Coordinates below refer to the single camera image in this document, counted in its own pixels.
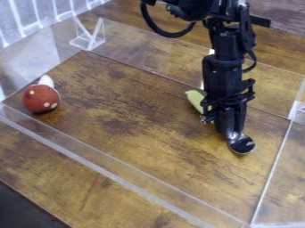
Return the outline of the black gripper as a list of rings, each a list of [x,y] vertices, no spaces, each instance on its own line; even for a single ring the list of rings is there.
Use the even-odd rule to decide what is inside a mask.
[[[211,54],[202,60],[204,122],[215,121],[216,131],[229,139],[245,128],[246,104],[255,98],[253,78],[243,80],[245,59],[223,61]]]

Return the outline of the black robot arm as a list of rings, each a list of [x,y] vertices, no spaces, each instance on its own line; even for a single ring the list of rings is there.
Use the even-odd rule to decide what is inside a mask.
[[[242,67],[245,56],[253,55],[255,33],[251,27],[250,4],[246,0],[163,0],[170,14],[187,21],[179,32],[167,32],[152,21],[147,8],[158,0],[140,0],[143,18],[163,37],[186,35],[196,22],[208,29],[214,53],[202,59],[203,91],[202,121],[215,124],[216,131],[229,139],[245,138],[246,103],[255,97],[254,79],[242,79],[250,71]]]

